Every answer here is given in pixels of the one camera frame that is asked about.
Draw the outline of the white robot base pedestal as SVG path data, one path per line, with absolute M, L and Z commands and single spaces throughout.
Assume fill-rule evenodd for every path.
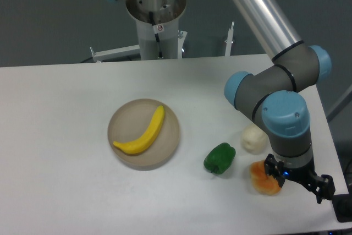
M 126 8 L 136 22 L 142 60 L 178 57 L 179 19 L 186 0 L 126 0 Z

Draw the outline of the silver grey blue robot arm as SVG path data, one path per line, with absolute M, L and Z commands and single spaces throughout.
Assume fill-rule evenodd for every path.
M 273 153 L 265 159 L 265 172 L 279 185 L 301 184 L 317 202 L 332 200 L 333 178 L 317 175 L 310 134 L 310 114 L 300 91 L 324 79 L 331 59 L 320 46 L 307 46 L 274 0 L 233 0 L 273 66 L 253 75 L 238 72 L 224 88 L 229 103 L 269 137 Z M 186 0 L 126 0 L 138 23 L 140 56 L 177 58 L 178 19 Z

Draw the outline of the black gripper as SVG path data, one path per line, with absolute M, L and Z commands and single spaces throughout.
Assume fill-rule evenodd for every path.
M 272 176 L 281 188 L 285 180 L 301 183 L 301 185 L 316 196 L 316 202 L 323 200 L 331 201 L 335 193 L 333 177 L 328 174 L 317 175 L 315 173 L 314 159 L 297 168 L 289 166 L 289 163 L 277 161 L 273 154 L 268 154 L 264 161 L 265 174 Z

